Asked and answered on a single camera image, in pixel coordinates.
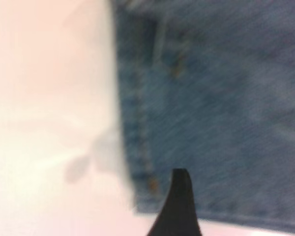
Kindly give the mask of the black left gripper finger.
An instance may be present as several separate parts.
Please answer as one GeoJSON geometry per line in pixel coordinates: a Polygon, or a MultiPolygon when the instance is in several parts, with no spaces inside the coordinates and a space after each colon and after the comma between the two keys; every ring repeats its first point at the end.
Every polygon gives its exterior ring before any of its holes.
{"type": "Polygon", "coordinates": [[[173,169],[170,189],[148,236],[201,236],[192,181],[186,169],[173,169]]]}

